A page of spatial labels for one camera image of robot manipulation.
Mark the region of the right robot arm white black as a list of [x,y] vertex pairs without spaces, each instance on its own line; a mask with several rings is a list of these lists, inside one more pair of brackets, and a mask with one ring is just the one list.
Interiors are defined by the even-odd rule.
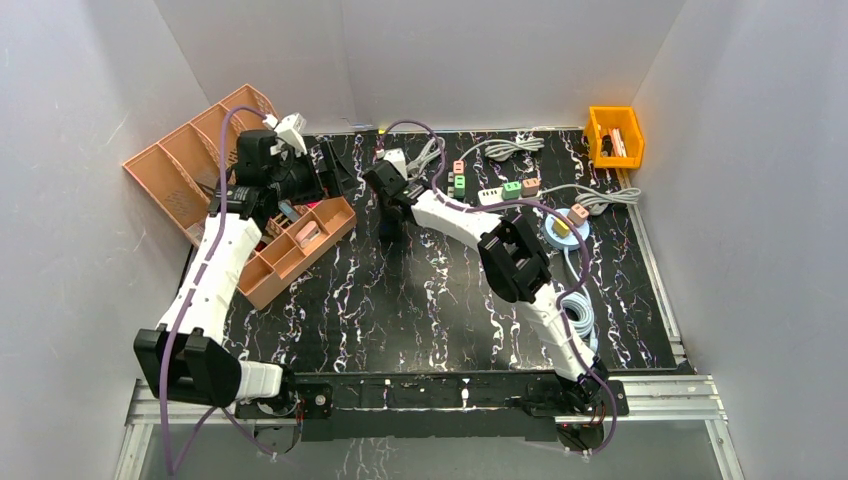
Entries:
[[378,161],[363,178],[376,195],[388,229],[398,230],[408,222],[477,250],[491,291],[515,306],[546,348],[567,408],[587,414],[601,403],[608,370],[563,312],[550,259],[521,212],[498,215],[452,201],[438,190],[406,180],[386,160]]

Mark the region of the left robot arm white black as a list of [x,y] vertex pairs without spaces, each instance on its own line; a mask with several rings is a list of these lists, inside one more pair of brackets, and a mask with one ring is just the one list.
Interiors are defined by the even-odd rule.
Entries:
[[257,246],[279,205],[323,204],[341,198],[352,174],[332,142],[318,141],[315,162],[299,136],[270,129],[242,132],[237,160],[223,167],[204,220],[204,233],[176,298],[153,329],[140,330],[133,351],[151,392],[170,401],[210,407],[260,400],[275,416],[294,411],[299,391],[280,364],[239,360],[222,345],[224,322],[244,272],[272,268]]

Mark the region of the green plug adapter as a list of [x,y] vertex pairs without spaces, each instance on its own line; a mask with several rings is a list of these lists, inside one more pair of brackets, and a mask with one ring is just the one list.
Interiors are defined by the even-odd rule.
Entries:
[[453,197],[464,199],[466,195],[466,178],[462,174],[457,174],[453,177]]

